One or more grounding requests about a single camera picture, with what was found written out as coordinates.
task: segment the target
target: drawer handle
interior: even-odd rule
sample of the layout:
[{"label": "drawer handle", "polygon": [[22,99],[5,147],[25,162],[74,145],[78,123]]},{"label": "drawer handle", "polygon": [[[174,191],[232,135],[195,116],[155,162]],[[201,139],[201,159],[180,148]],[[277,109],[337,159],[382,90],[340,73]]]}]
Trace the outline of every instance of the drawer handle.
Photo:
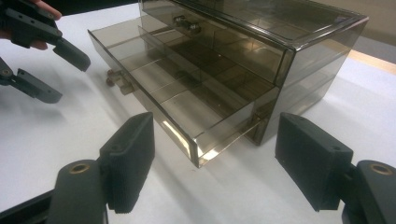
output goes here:
[{"label": "drawer handle", "polygon": [[201,32],[199,23],[187,21],[185,16],[174,17],[174,24],[176,27],[183,27],[192,35],[198,35]]}]

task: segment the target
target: white tabletop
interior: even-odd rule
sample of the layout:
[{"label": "white tabletop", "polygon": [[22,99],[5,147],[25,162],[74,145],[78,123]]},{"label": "white tabletop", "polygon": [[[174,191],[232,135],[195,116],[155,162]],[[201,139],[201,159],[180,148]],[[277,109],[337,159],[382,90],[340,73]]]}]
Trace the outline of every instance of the white tabletop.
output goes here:
[{"label": "white tabletop", "polygon": [[[129,117],[145,112],[132,94],[106,83],[108,66],[87,29],[139,15],[137,4],[63,17],[64,37],[86,52],[86,73],[50,49],[0,40],[0,56],[64,97],[47,105],[0,86],[0,211],[53,189],[63,166],[97,159],[99,148]],[[346,59],[326,96],[303,116],[352,148],[353,163],[396,166],[396,76]],[[342,223],[338,211],[316,213],[275,159],[273,137],[260,147],[241,139],[201,169],[155,124],[156,158],[134,210],[110,223]]]}]

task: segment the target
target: case lid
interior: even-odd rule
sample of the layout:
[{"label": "case lid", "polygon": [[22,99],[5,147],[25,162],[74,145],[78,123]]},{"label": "case lid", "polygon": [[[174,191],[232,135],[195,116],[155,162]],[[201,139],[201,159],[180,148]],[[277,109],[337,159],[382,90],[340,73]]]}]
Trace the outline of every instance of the case lid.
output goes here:
[{"label": "case lid", "polygon": [[300,49],[366,16],[304,0],[172,0],[218,21]]}]

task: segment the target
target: table surface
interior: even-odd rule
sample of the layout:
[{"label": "table surface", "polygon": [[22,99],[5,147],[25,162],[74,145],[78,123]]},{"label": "table surface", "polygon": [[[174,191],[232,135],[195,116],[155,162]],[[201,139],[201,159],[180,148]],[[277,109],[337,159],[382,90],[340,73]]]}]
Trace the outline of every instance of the table surface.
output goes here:
[{"label": "table surface", "polygon": [[[78,71],[51,49],[23,49],[0,40],[1,57],[64,97],[43,104],[0,87],[0,211],[53,189],[63,166],[97,159],[98,149],[129,117],[145,112],[135,97],[106,83],[108,66],[87,29],[139,15],[138,5],[63,17],[64,37],[86,52],[92,65]],[[303,116],[354,150],[353,163],[396,166],[396,76],[348,58],[328,93]],[[240,139],[201,169],[155,124],[156,157],[139,201],[110,223],[342,223],[338,211],[315,212],[275,159],[276,137],[260,147]]]}]

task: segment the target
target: transparent plastic drawer unit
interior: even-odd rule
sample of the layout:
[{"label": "transparent plastic drawer unit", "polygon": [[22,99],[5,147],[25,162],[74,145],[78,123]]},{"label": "transparent plastic drawer unit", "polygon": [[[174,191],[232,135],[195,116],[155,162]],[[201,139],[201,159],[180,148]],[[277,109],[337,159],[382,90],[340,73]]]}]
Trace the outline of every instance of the transparent plastic drawer unit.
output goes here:
[{"label": "transparent plastic drawer unit", "polygon": [[299,0],[140,0],[141,17],[89,32],[111,67],[197,167],[329,89],[368,18]]}]

